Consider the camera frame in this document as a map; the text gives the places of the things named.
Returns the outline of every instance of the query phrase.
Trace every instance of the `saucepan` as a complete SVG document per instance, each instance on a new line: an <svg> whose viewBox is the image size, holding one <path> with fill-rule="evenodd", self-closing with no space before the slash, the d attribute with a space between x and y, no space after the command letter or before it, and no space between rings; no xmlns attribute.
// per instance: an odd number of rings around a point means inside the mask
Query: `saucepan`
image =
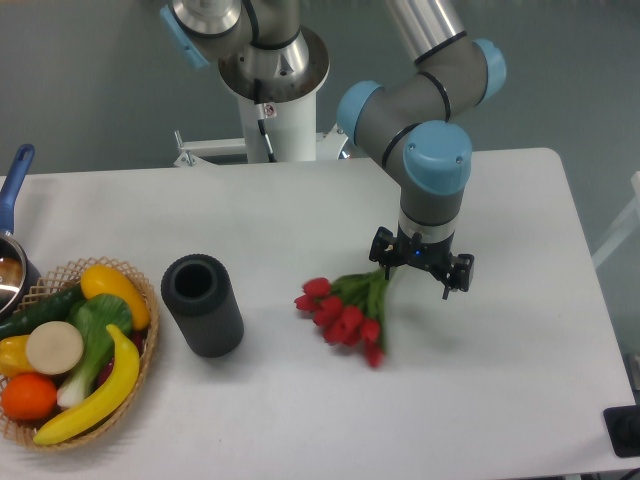
<svg viewBox="0 0 640 480"><path fill-rule="evenodd" d="M25 144L18 148L0 190L0 321L11 316L22 297L40 277L24 249L13 238L16 198L34 155L33 145Z"/></svg>

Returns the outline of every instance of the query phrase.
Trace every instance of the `blue joint cap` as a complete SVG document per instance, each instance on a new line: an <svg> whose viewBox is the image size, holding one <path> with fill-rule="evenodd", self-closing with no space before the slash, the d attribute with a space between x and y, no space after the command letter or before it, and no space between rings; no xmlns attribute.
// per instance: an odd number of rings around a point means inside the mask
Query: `blue joint cap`
<svg viewBox="0 0 640 480"><path fill-rule="evenodd" d="M504 61L502 52L489 40L480 38L474 40L476 45L480 47L484 58L487 60L487 89L481 101L485 101L491 95L502 88L507 79L507 64Z"/></svg>
<svg viewBox="0 0 640 480"><path fill-rule="evenodd" d="M356 83L347 90L338 104L338 126L353 143L356 143L356 127L360 113L369 97L380 88L382 85L371 80Z"/></svg>
<svg viewBox="0 0 640 480"><path fill-rule="evenodd" d="M446 196L464 188L471 175L471 139L451 123L418 125L407 137L403 161L409 177L423 190Z"/></svg>
<svg viewBox="0 0 640 480"><path fill-rule="evenodd" d="M169 10L169 6L165 5L160 9L160 18L164 21L169 30L169 34L173 38L176 46L180 49L180 53L182 53L187 62L189 62L189 65L195 69L209 65L207 59L202 56L187 34L184 33L178 21L171 13L171 10Z"/></svg>

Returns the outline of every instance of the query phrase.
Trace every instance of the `bok choy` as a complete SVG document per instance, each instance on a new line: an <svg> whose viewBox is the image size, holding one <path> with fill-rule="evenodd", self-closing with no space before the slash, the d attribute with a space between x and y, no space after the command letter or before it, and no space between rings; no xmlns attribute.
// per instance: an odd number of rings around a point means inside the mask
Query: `bok choy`
<svg viewBox="0 0 640 480"><path fill-rule="evenodd" d="M61 408L71 408L87 398L98 374L113 357L114 345L107 325L116 325L127 336L132 328L131 310L116 296L101 294L74 307L67 321L80 331L84 354L58 389Z"/></svg>

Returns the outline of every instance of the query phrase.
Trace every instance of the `cucumber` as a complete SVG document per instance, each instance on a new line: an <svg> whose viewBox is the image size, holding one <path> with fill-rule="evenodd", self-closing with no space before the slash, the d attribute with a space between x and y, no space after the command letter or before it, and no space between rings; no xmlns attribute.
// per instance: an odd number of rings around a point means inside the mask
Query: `cucumber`
<svg viewBox="0 0 640 480"><path fill-rule="evenodd" d="M79 300L84 300L84 296L77 283L29 305L0 323L0 340L28 335L46 322L66 320L71 307Z"/></svg>

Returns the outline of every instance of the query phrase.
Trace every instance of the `wicker basket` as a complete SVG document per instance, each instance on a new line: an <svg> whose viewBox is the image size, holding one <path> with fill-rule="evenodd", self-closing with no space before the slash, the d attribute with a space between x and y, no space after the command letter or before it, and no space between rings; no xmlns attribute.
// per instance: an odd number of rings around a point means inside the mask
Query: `wicker basket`
<svg viewBox="0 0 640 480"><path fill-rule="evenodd" d="M71 448L85 445L91 440L99 437L104 432L109 430L113 425L122 418L124 413L129 409L129 406L133 402L136 394L140 390L144 379L149 371L149 364L153 358L156 344L158 342L158 325L159 325L159 309L156 295L153 291L153 286L149 283L149 280L145 276L131 266L128 262L121 262L119 260L113 260L102 257L100 259L90 258L88 260L78 260L76 262L69 262L64 267L58 267L55 271L49 272L45 277L38 280L38 283L31 287L29 293L24 296L18 310L26 307L31 303L37 302L39 299L51 295L52 293L69 287L80 281L82 273L91 265L102 264L116 268L124 273L129 280L135 285L136 289L142 294L149 309L151 322L147 332L147 337L144 344L144 351L140 358L140 373L138 380L136 381L133 390L125 401L109 416L106 420L99 423L97 427L85 432L84 434L73 437L65 442L57 445L41 446L33 443L33 437L37 432L38 424L16 423L2 411L0 407L0 431L3 432L4 437L13 440L19 445L22 445L30 450L39 451L61 451ZM7 385L9 379L0 375L0 394Z"/></svg>

